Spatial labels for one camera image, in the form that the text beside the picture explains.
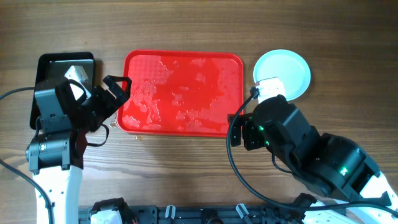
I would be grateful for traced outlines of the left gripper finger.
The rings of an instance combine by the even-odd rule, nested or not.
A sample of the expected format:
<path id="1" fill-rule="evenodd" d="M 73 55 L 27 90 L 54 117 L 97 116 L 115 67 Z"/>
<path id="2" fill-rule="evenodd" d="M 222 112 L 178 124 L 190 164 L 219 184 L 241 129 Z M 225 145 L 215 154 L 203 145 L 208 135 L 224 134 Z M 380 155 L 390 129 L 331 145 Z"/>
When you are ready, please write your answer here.
<path id="1" fill-rule="evenodd" d="M 132 81 L 129 77 L 108 75 L 103 78 L 103 82 L 108 86 L 108 91 L 105 92 L 107 106 L 116 112 L 130 98 Z"/>
<path id="2" fill-rule="evenodd" d="M 107 142 L 107 140 L 108 140 L 108 138 L 109 138 L 109 128 L 108 128 L 107 125 L 105 125 L 105 124 L 101 124 L 101 127 L 104 128 L 105 133 L 106 133 L 106 135 L 105 135 L 105 140 L 104 140 L 103 142 L 101 142 L 101 143 L 88 142 L 87 146 L 89 146 L 89 147 L 101 147 L 101 146 L 103 146 L 104 144 L 106 144 L 106 142 Z"/>

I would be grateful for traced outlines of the light blue plate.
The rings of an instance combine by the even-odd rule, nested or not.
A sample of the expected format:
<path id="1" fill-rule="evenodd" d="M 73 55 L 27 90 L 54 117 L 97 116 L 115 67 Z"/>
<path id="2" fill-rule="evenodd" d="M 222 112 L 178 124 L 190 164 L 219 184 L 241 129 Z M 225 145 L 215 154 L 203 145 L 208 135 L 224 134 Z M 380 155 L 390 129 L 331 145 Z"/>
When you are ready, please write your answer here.
<path id="1" fill-rule="evenodd" d="M 260 80 L 278 77 L 284 84 L 286 100 L 303 95 L 311 82 L 308 63 L 299 54 L 285 49 L 271 50 L 262 55 L 253 70 L 254 84 Z"/>

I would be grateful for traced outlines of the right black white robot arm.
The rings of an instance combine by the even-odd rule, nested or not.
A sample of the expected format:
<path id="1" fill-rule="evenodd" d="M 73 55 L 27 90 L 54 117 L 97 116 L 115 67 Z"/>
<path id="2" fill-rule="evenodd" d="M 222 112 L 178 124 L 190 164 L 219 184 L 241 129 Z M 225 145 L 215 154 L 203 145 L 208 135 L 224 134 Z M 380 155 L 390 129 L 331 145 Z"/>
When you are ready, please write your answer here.
<path id="1" fill-rule="evenodd" d="M 266 148 L 273 159 L 279 159 L 306 188 L 338 204 L 316 210 L 361 208 L 379 222 L 397 220 L 397 205 L 391 191 L 383 188 L 375 196 L 364 196 L 372 180 L 382 177 L 376 162 L 354 141 L 333 134 L 319 134 L 302 112 L 284 96 L 264 100 L 253 112 L 242 111 L 248 98 L 235 114 L 228 116 L 227 155 L 234 173 L 242 184 L 259 199 L 290 211 L 310 208 L 272 200 L 254 190 L 242 177 L 232 156 L 232 147 L 243 145 L 248 151 Z"/>

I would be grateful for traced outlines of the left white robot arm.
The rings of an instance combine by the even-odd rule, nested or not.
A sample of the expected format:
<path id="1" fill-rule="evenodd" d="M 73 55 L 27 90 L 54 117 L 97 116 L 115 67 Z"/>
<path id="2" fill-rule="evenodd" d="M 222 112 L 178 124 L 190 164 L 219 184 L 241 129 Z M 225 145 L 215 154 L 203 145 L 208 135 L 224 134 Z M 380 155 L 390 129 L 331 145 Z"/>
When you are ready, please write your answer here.
<path id="1" fill-rule="evenodd" d="M 26 149 L 29 170 L 38 185 L 37 223 L 78 223 L 83 155 L 90 146 L 88 132 L 95 132 L 130 98 L 128 77 L 104 78 L 108 89 L 95 86 L 75 97 L 75 80 L 45 80 L 35 86 L 34 100 L 40 114 L 35 136 Z"/>

